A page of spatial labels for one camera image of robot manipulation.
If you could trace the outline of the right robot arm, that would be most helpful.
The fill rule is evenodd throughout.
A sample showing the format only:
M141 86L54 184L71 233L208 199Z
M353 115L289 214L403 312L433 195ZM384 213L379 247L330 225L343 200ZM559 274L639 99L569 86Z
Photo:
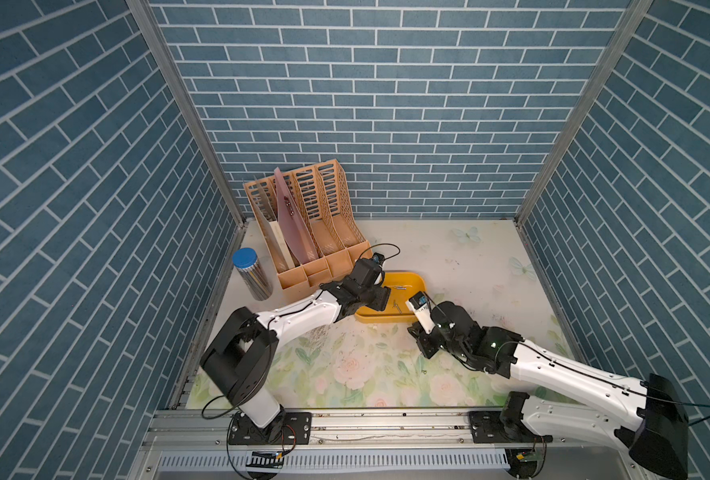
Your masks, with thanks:
M509 439L552 436L604 444L661 477L687 478L689 417L668 378L650 374L642 380L590 367L516 332L483 327L463 307L435 305L424 293L406 306L417 318L408 331L426 358L444 351L470 370L572 399L547 405L526 392L509 393L500 415Z

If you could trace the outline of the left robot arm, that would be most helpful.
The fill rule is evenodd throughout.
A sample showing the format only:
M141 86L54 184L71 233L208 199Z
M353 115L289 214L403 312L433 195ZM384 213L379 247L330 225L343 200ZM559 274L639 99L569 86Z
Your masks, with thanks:
M285 307L259 313L238 308L205 349L200 367L262 444L279 440L286 425L285 408L265 387L277 350L362 307L385 310L391 293L384 285L385 260L382 254L360 258L343 279Z

